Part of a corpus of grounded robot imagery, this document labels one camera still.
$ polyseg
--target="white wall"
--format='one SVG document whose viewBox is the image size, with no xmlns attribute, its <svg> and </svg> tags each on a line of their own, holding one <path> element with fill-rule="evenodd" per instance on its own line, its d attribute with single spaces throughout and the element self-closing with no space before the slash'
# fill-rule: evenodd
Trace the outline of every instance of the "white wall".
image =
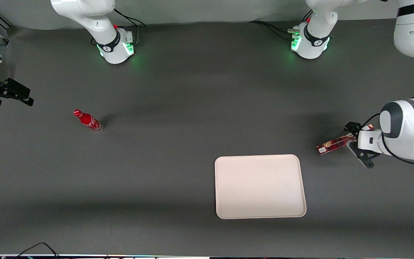
<svg viewBox="0 0 414 259">
<path fill-rule="evenodd" d="M 353 7 L 338 9 L 340 19 L 395 18 L 398 3 L 369 0 Z M 122 13 L 146 24 L 195 22 L 291 21 L 301 19 L 308 10 L 304 0 L 116 0 Z M 0 0 L 0 13 L 18 27 L 36 29 L 80 28 L 59 16 L 50 0 Z M 117 15 L 108 15 L 113 23 L 127 25 Z"/>
</svg>

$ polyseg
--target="coca-cola bottle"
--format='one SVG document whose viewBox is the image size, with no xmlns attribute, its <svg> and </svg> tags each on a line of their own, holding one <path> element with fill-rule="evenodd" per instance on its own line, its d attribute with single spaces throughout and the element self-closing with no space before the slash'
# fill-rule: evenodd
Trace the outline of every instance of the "coca-cola bottle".
<svg viewBox="0 0 414 259">
<path fill-rule="evenodd" d="M 80 110 L 74 110 L 74 116 L 79 118 L 82 124 L 84 124 L 87 128 L 94 130 L 95 132 L 100 132 L 103 130 L 103 125 L 100 124 L 92 115 L 88 113 L 83 113 Z"/>
</svg>

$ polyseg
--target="dark gray mat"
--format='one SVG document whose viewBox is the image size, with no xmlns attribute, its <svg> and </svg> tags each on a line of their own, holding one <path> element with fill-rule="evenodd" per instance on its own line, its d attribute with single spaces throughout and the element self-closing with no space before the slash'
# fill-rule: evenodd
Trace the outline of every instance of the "dark gray mat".
<svg viewBox="0 0 414 259">
<path fill-rule="evenodd" d="M 120 65 L 85 30 L 10 31 L 5 72 L 35 103 L 0 108 L 0 253 L 414 258 L 414 166 L 315 150 L 414 95 L 394 23 L 339 22 L 312 61 L 259 24 L 143 28 Z M 219 219 L 215 159 L 263 154 L 300 158 L 307 214 Z"/>
</svg>

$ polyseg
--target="plastic tray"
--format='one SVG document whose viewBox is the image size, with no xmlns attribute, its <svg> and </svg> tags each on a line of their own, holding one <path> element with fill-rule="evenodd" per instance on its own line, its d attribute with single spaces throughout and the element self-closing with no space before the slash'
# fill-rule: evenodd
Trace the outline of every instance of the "plastic tray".
<svg viewBox="0 0 414 259">
<path fill-rule="evenodd" d="M 219 157 L 215 161 L 217 215 L 223 219 L 294 218 L 306 213 L 294 155 Z"/>
</svg>

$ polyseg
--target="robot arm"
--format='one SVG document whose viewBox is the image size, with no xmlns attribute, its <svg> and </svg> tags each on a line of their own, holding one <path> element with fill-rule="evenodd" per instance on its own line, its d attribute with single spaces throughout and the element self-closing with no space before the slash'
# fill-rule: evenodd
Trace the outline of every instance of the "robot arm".
<svg viewBox="0 0 414 259">
<path fill-rule="evenodd" d="M 414 160 L 414 99 L 387 103 L 379 124 L 381 130 L 360 131 L 358 148 Z"/>
<path fill-rule="evenodd" d="M 291 50 L 305 59 L 315 59 L 327 49 L 329 35 L 338 21 L 337 7 L 356 5 L 367 0 L 306 0 L 314 14 L 310 22 L 303 22 L 293 27 L 298 36 Z"/>
<path fill-rule="evenodd" d="M 59 15 L 86 28 L 109 63 L 122 63 L 134 54 L 133 34 L 115 28 L 105 16 L 114 10 L 115 0 L 51 0 L 51 5 Z"/>
<path fill-rule="evenodd" d="M 414 58 L 414 0 L 398 2 L 394 43 L 399 51 Z M 380 130 L 359 132 L 358 149 L 414 160 L 414 98 L 387 103 L 379 123 Z"/>
</svg>

